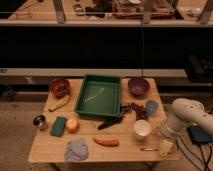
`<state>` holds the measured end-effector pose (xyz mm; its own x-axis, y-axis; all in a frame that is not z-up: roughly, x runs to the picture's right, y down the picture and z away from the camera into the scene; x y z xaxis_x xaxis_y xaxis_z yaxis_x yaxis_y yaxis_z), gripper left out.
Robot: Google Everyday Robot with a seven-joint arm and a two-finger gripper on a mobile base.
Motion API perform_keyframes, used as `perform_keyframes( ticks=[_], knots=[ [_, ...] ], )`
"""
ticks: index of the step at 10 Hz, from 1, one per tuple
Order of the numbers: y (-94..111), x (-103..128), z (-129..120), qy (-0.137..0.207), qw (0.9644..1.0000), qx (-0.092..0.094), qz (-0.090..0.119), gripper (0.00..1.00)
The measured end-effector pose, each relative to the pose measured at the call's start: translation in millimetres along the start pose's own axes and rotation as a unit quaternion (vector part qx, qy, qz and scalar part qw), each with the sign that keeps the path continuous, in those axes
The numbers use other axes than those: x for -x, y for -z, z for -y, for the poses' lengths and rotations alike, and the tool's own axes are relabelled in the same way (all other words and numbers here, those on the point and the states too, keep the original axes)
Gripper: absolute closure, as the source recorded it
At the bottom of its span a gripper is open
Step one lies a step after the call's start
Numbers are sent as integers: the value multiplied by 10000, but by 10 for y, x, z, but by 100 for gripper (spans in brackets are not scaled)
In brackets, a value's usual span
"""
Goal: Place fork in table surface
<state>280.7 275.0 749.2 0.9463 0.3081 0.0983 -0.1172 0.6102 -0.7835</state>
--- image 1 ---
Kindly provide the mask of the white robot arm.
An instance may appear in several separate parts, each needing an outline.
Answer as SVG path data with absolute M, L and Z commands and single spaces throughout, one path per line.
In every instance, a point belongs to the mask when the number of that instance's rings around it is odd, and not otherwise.
M 172 113 L 160 123 L 159 131 L 163 136 L 159 154 L 167 156 L 182 131 L 193 123 L 213 135 L 213 116 L 205 111 L 204 105 L 196 100 L 177 98 L 171 105 Z

